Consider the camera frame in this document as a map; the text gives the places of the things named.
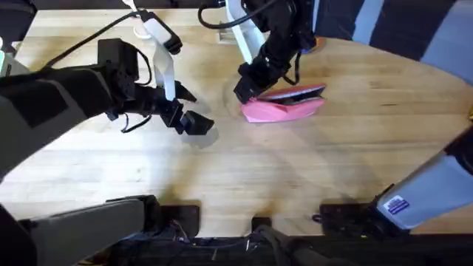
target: wooden table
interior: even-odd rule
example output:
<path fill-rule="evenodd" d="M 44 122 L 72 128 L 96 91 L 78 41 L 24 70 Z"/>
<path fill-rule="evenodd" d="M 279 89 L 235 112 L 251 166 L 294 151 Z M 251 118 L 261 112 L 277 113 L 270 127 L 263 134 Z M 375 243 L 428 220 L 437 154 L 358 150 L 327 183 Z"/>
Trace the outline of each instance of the wooden table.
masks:
<path fill-rule="evenodd" d="M 40 11 L 18 59 L 38 69 L 125 13 Z M 15 217 L 155 194 L 162 203 L 199 203 L 200 236 L 241 236 L 256 213 L 271 215 L 288 234 L 320 233 L 310 216 L 322 200 L 371 200 L 469 125 L 473 89 L 461 79 L 339 40 L 327 40 L 323 50 L 302 57 L 302 84 L 327 84 L 328 102 L 316 115 L 249 124 L 232 92 L 242 63 L 238 47 L 218 44 L 216 32 L 199 25 L 195 10 L 157 14 L 184 43 L 174 57 L 176 79 L 200 101 L 186 106 L 215 119 L 215 129 L 206 137 L 179 136 L 156 117 L 121 134 L 124 119 L 88 120 L 6 177 L 0 202 Z M 225 20 L 223 10 L 205 16 Z M 132 25 L 125 21 L 101 38 L 122 38 L 152 56 L 152 44 L 136 39 Z M 92 64 L 96 52 L 94 41 L 57 67 Z M 144 64 L 140 69 L 145 79 Z M 473 233 L 472 223 L 473 208 L 467 207 L 416 232 Z"/>

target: black mount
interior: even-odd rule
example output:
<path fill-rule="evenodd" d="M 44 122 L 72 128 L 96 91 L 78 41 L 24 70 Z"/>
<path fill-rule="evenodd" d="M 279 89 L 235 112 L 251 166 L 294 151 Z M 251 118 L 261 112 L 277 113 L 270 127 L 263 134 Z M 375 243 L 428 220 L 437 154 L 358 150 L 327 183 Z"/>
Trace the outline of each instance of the black mount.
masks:
<path fill-rule="evenodd" d="M 313 215 L 312 220 L 321 224 L 326 236 L 379 240 L 406 236 L 409 231 L 400 229 L 376 209 L 378 199 L 391 187 L 393 185 L 370 203 L 321 204 L 319 213 Z"/>
<path fill-rule="evenodd" d="M 145 208 L 143 232 L 158 232 L 174 235 L 184 231 L 188 238 L 194 238 L 200 229 L 200 207 L 196 205 L 160 205 L 153 195 L 131 196 L 110 199 L 107 202 L 121 200 L 140 200 Z"/>

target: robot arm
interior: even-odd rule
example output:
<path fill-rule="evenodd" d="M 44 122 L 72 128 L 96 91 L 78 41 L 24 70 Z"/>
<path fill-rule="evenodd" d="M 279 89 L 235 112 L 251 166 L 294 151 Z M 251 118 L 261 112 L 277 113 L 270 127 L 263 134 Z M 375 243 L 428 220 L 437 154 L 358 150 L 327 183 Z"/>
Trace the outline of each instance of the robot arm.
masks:
<path fill-rule="evenodd" d="M 296 54 L 316 45 L 314 1 L 245 0 L 238 3 L 227 0 L 227 14 L 232 19 L 244 13 L 255 13 L 265 4 L 270 5 L 251 21 L 232 27 L 246 60 L 238 69 L 242 77 L 234 89 L 242 103 L 270 89 L 286 76 L 291 67 L 289 62 Z M 265 42 L 262 33 L 268 31 L 270 35 Z"/>
<path fill-rule="evenodd" d="M 212 120 L 196 112 L 184 114 L 183 104 L 178 101 L 197 100 L 174 80 L 169 53 L 180 51 L 180 39 L 154 13 L 140 14 L 157 47 L 155 88 L 135 83 L 139 78 L 139 51 L 120 39 L 98 42 L 95 65 L 45 67 L 0 79 L 0 121 L 5 125 L 0 133 L 4 155 L 0 159 L 0 178 L 74 126 L 104 112 L 110 120 L 126 113 L 140 114 L 147 117 L 146 121 L 159 115 L 178 134 L 206 134 L 213 126 Z M 159 65 L 158 59 L 165 62 Z"/>

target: pink bag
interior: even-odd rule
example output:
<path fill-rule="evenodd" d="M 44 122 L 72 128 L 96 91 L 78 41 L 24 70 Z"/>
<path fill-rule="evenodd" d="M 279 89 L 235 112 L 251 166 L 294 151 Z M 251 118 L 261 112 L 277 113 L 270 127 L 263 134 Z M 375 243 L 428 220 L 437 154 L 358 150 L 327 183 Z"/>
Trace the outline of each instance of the pink bag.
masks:
<path fill-rule="evenodd" d="M 294 86 L 278 89 L 252 98 L 242 105 L 242 112 L 250 123 L 269 123 L 307 117 L 325 102 L 320 95 L 325 84 Z"/>

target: white cable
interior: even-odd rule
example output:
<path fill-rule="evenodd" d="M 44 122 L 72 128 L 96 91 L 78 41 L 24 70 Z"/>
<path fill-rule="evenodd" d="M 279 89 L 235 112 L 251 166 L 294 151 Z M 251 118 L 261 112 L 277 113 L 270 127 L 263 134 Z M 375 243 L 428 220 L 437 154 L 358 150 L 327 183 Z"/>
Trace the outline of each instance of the white cable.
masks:
<path fill-rule="evenodd" d="M 134 12 L 137 12 L 138 9 L 136 8 L 136 5 L 135 5 L 135 1 L 134 0 L 121 0 L 124 4 L 126 4 L 127 6 L 129 6 Z M 143 26 L 143 22 L 138 19 L 138 23 L 139 24 L 136 24 L 134 27 L 133 27 L 133 33 L 135 34 L 135 36 L 137 38 L 140 38 L 140 39 L 149 39 L 151 38 L 151 35 L 146 31 L 146 29 L 144 28 Z"/>

